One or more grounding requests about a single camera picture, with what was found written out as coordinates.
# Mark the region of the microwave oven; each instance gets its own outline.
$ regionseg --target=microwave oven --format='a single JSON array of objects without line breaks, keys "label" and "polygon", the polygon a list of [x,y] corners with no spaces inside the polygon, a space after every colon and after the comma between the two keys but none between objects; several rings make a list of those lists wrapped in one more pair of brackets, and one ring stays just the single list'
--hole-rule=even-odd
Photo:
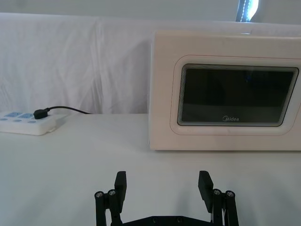
[{"label": "microwave oven", "polygon": [[158,31],[153,150],[301,150],[301,37]]}]

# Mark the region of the black cable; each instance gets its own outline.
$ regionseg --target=black cable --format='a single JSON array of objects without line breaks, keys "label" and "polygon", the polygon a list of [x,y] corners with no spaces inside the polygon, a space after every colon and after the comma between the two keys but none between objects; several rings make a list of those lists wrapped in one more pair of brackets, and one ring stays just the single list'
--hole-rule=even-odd
[{"label": "black cable", "polygon": [[73,110],[73,111],[80,112],[80,113],[83,113],[83,114],[91,114],[91,113],[88,113],[88,112],[83,112],[83,111],[81,111],[79,109],[75,109],[73,107],[66,107],[66,106],[54,106],[54,107],[48,107],[46,109],[49,112],[50,110],[57,109],[57,108],[65,108],[65,109]]},{"label": "black cable", "polygon": [[35,119],[43,119],[43,118],[46,118],[48,116],[48,112],[52,109],[57,109],[57,108],[64,108],[64,109],[69,109],[69,110],[73,110],[73,111],[76,111],[76,112],[80,112],[80,113],[83,113],[83,114],[91,114],[91,113],[88,113],[88,112],[84,112],[84,111],[81,111],[79,109],[75,109],[75,108],[72,108],[72,107],[66,107],[66,106],[54,106],[54,107],[48,107],[48,108],[45,108],[45,109],[39,109],[39,110],[36,110],[34,111],[33,115],[34,115],[34,118]]}]

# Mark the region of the power strip socket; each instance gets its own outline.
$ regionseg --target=power strip socket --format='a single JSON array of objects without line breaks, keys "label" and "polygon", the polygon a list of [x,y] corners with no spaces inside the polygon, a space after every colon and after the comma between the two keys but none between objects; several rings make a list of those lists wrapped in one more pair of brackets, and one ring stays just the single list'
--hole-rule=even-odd
[{"label": "power strip socket", "polygon": [[56,128],[55,117],[49,115],[43,119],[35,119],[32,113],[1,112],[0,132],[43,135]]}]

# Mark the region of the plug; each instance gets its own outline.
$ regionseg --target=plug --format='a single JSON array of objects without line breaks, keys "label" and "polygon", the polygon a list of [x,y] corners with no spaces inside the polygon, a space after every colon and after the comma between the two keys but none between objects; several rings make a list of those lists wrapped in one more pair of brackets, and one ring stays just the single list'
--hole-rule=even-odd
[{"label": "plug", "polygon": [[39,109],[33,113],[35,119],[43,119],[48,116],[48,109]]}]

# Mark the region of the white table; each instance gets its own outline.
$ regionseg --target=white table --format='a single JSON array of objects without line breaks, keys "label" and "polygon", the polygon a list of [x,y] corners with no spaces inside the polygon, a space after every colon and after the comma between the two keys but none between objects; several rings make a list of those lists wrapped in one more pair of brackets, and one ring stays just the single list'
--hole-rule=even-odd
[{"label": "white table", "polygon": [[147,121],[145,114],[72,115],[44,136],[1,133],[0,225],[93,226],[94,193],[112,189],[119,170],[127,171],[124,222],[209,221],[197,187],[207,170],[215,188],[236,193],[241,226],[301,223],[301,153],[151,151]]}]

